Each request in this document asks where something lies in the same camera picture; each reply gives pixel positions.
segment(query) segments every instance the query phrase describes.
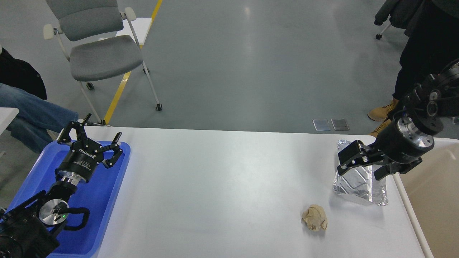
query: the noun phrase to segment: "brown boot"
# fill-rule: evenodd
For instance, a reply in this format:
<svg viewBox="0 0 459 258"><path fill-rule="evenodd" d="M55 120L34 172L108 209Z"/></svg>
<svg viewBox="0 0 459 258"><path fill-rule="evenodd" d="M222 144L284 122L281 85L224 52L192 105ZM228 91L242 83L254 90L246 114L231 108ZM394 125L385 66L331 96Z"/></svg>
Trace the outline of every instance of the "brown boot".
<svg viewBox="0 0 459 258"><path fill-rule="evenodd" d="M373 132L369 133L368 135L371 135L373 137L378 137L378 134L384 129L386 128L392 121L390 119L386 119L384 120L384 122L382 122L378 127L376 127L376 129L373 130Z"/></svg>
<svg viewBox="0 0 459 258"><path fill-rule="evenodd" d="M387 114L392 111L395 106L398 104L398 100L392 98L392 101L389 105L384 107L373 108L368 114L368 118L373 121L384 121L387 118Z"/></svg>

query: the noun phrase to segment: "white table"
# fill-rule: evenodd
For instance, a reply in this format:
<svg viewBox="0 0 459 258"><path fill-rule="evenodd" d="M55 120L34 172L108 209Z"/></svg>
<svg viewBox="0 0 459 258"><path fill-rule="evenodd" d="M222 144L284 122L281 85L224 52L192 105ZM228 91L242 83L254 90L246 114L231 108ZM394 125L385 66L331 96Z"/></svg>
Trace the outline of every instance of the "white table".
<svg viewBox="0 0 459 258"><path fill-rule="evenodd" d="M14 107L0 107L0 134L13 121L14 117L19 113L19 109Z"/></svg>
<svg viewBox="0 0 459 258"><path fill-rule="evenodd" d="M371 136L86 127L118 131L131 156L98 257L424 257L391 176L385 207L331 190L337 140ZM326 232L302 224L311 204Z"/></svg>

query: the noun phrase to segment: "person's leg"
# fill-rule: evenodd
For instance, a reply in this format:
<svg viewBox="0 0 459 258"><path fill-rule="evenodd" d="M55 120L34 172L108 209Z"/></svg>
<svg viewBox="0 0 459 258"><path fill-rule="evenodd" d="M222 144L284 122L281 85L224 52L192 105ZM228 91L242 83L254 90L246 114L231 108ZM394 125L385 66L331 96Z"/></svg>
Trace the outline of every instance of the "person's leg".
<svg viewBox="0 0 459 258"><path fill-rule="evenodd" d="M0 107L16 107L17 117L40 128L60 132L78 113L44 101L26 91L0 83Z"/></svg>
<svg viewBox="0 0 459 258"><path fill-rule="evenodd" d="M40 153L46 145L53 141L46 129L19 117L14 118L6 129L11 132L11 136L20 140L35 153Z"/></svg>
<svg viewBox="0 0 459 258"><path fill-rule="evenodd" d="M412 91L415 83L422 83L431 73L440 73L445 65L459 57L459 19L443 12L430 0L424 5L413 35L400 56L402 69L392 95L397 100Z"/></svg>

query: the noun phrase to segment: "transparent plastic bag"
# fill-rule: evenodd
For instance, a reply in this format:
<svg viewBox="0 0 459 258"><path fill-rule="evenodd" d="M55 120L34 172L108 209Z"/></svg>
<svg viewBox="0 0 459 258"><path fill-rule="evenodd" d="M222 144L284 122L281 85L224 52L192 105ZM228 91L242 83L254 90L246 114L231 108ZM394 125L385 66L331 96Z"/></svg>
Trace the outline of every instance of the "transparent plastic bag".
<svg viewBox="0 0 459 258"><path fill-rule="evenodd" d="M350 143L347 140L339 140L338 152ZM387 205L389 201L386 195L386 178L377 181L373 176L373 171L380 167L380 165L357 167L350 169L343 176L338 175L337 171L333 181L333 191L347 200L360 204Z"/></svg>

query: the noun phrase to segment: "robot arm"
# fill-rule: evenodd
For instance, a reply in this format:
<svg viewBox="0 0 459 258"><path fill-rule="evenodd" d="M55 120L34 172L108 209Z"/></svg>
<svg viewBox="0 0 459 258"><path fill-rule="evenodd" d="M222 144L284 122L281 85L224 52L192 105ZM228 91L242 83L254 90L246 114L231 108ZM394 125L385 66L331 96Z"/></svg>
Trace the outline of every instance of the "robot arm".
<svg viewBox="0 0 459 258"><path fill-rule="evenodd" d="M48 192L37 193L1 216L0 258L45 258L59 246L56 237L62 230L80 230L86 226L89 209L71 208L68 201L79 183L89 182L100 163L110 168L123 152L118 142L121 132L108 146L86 136L84 124L89 117L90 114L82 123L70 122L57 140L59 144L69 145L70 151L55 170L56 182ZM77 132L77 140L72 143L71 129ZM114 154L105 159L103 153L109 150ZM68 215L78 213L83 214L81 224L67 225Z"/></svg>
<svg viewBox="0 0 459 258"><path fill-rule="evenodd" d="M378 164L377 180L397 172L405 174L422 162L421 156L434 147L433 136L443 130L439 118L459 116L459 60L439 75L430 74L422 84L389 113L392 122L374 143L365 146L359 140L338 153L338 174Z"/></svg>

